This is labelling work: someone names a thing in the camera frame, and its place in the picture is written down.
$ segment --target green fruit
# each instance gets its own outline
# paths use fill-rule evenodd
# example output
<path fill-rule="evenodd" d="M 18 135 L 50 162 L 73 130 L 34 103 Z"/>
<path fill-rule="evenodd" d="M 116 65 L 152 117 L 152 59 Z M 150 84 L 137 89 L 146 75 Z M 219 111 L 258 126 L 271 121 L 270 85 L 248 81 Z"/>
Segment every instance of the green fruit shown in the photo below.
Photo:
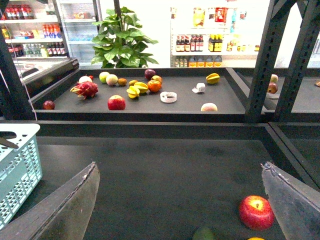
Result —
<path fill-rule="evenodd" d="M 216 240 L 216 237 L 209 227 L 204 226 L 197 229 L 192 240 Z"/>

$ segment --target green leaves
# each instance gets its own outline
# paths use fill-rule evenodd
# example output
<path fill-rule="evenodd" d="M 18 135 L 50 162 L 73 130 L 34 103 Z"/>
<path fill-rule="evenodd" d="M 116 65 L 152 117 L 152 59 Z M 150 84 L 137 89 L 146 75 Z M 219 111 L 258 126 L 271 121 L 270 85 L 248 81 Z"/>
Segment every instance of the green leaves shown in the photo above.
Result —
<path fill-rule="evenodd" d="M 139 30 L 142 25 L 138 23 L 139 19 L 134 11 L 122 7 L 120 19 L 114 9 L 108 9 L 106 13 L 108 16 L 103 21 L 93 23 L 100 26 L 100 29 L 92 39 L 97 45 L 93 46 L 95 57 L 91 64 L 102 62 L 102 68 L 141 68 L 148 66 L 147 63 L 158 64 L 150 57 L 151 53 L 143 52 L 148 44 L 156 44 L 158 41 Z"/>

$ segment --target refrigerator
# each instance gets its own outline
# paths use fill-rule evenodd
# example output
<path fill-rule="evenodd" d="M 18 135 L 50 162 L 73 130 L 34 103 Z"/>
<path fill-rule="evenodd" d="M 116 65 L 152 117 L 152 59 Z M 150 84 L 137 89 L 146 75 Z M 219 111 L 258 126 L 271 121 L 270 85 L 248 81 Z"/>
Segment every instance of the refrigerator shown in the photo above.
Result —
<path fill-rule="evenodd" d="M 78 59 L 80 69 L 101 68 L 101 63 L 91 65 L 95 56 L 92 39 L 98 34 L 92 23 L 102 19 L 99 0 L 56 0 L 55 4 L 69 56 Z"/>

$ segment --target light blue basket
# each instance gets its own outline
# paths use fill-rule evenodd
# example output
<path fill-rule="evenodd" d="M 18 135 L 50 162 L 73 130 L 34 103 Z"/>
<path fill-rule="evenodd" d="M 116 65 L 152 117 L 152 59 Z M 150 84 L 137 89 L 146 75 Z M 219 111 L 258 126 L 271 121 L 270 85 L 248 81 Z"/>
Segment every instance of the light blue basket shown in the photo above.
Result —
<path fill-rule="evenodd" d="M 13 132 L 8 141 L 13 149 L 0 145 L 0 230 L 9 223 L 42 178 L 36 139 L 38 124 L 0 124 L 0 132 Z"/>

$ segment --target orange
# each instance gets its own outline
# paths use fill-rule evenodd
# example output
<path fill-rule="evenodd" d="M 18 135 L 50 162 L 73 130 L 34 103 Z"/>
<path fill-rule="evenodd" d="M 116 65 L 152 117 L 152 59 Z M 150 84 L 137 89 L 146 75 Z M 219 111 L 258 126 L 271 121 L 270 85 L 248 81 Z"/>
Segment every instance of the orange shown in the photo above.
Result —
<path fill-rule="evenodd" d="M 161 89 L 161 83 L 156 80 L 148 81 L 147 86 L 150 92 L 154 92 L 154 93 L 158 92 Z"/>

